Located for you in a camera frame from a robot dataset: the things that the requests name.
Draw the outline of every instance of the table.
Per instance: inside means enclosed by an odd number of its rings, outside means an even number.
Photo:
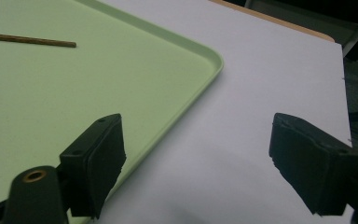
[[[97,223],[350,223],[313,216],[269,157],[276,112],[351,145],[341,46],[207,0],[104,0],[216,49],[220,77]]]

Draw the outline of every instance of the tray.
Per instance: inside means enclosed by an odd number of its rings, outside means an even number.
[[[59,164],[91,123],[123,117],[128,159],[114,190],[213,81],[215,51],[97,1],[0,0],[0,201],[23,170]]]

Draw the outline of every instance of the brown stick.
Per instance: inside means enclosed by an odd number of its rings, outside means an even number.
[[[0,35],[0,41],[37,44],[37,45],[50,45],[50,46],[59,46],[59,47],[67,47],[67,48],[76,47],[75,42],[39,39],[39,38],[31,38],[31,37],[15,36],[15,35]]]

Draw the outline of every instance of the white surface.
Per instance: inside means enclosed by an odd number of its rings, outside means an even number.
[[[268,154],[276,112],[350,144],[340,45],[206,0],[104,1],[216,49],[226,65],[96,223],[350,223],[349,207],[313,216]]]

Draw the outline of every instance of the tabletop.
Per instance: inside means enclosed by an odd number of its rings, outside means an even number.
[[[103,0],[217,50],[225,68],[97,223],[350,223],[310,213],[269,157],[273,116],[351,145],[341,46],[207,0]]]

